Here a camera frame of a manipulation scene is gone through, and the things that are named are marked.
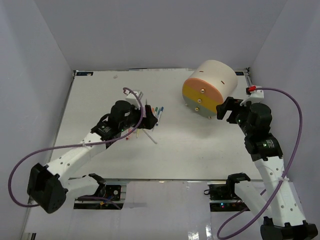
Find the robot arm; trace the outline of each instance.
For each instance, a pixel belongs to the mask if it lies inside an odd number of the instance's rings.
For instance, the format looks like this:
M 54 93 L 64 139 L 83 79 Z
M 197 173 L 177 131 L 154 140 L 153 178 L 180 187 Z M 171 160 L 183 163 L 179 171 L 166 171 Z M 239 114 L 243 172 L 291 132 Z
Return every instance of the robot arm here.
M 30 172 L 27 193 L 47 212 L 58 210 L 69 197 L 93 195 L 105 187 L 105 181 L 96 174 L 83 178 L 69 180 L 70 177 L 95 155 L 108 149 L 121 133 L 130 127 L 135 127 L 141 117 L 141 109 L 128 94 L 127 101 L 119 100 L 111 108 L 110 114 L 104 115 L 100 121 L 80 142 L 82 147 L 72 148 L 59 158 L 42 166 L 37 163 Z M 150 105 L 145 105 L 145 117 L 138 129 L 152 129 L 157 123 Z
M 245 148 L 260 172 L 269 197 L 278 186 L 279 180 L 283 180 L 270 206 L 258 219 L 261 224 L 262 239 L 304 240 L 314 238 L 318 235 L 316 225 L 307 223 L 295 201 L 289 179 L 286 176 L 282 178 L 283 153 L 278 140 L 269 132 L 272 121 L 271 110 L 265 104 L 259 103 L 263 99 L 263 91 L 255 90 L 253 96 L 249 98 L 252 101 L 228 97 L 216 109 L 219 120 L 224 118 L 227 111 L 231 111 L 227 122 L 238 124 L 243 131 Z M 240 197 L 254 215 L 257 215 L 266 205 L 266 201 L 254 189 L 250 178 L 245 173 L 228 176 L 226 185 L 230 194 Z

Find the blue marker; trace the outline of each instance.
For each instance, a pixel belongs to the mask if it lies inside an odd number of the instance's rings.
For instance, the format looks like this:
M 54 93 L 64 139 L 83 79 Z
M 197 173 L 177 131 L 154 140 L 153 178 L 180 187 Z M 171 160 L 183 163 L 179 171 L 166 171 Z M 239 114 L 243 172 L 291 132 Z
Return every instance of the blue marker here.
M 163 111 L 164 111 L 164 107 L 161 107 L 161 109 L 159 110 L 159 113 L 158 113 L 158 115 L 157 115 L 158 122 L 155 124 L 156 126 L 159 125 L 160 117 L 161 117 L 161 114 L 162 114 Z

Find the cable tie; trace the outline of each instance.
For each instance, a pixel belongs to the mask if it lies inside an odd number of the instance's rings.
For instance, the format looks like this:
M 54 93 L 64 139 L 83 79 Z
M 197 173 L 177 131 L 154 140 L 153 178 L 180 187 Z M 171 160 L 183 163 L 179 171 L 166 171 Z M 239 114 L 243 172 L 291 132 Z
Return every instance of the cable tie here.
M 289 178 L 287 177 L 283 178 L 282 176 L 278 177 L 278 180 L 282 182 L 289 182 Z

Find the white enclosure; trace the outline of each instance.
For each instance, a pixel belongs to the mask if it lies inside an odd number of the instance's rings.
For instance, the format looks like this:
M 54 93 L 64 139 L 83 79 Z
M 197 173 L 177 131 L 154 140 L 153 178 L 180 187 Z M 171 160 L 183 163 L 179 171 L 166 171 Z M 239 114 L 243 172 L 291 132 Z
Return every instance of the white enclosure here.
M 28 211 L 11 201 L 8 177 L 25 155 L 55 144 L 72 71 L 195 69 L 209 59 L 250 67 L 255 84 L 300 103 L 303 134 L 289 177 L 306 219 L 319 227 L 319 43 L 318 0 L 0 0 L 1 239 L 21 239 Z M 264 95 L 286 162 L 297 110 L 280 94 Z M 15 173 L 21 202 L 30 168 L 49 157 L 38 154 Z

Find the cylindrical container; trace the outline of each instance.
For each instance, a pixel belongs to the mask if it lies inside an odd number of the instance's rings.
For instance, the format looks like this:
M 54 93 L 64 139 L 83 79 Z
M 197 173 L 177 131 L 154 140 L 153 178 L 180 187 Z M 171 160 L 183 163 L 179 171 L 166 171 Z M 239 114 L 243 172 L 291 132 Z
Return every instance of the cylindrical container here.
M 228 65 L 207 60 L 184 82 L 182 96 L 186 105 L 201 116 L 211 118 L 236 89 L 238 78 Z

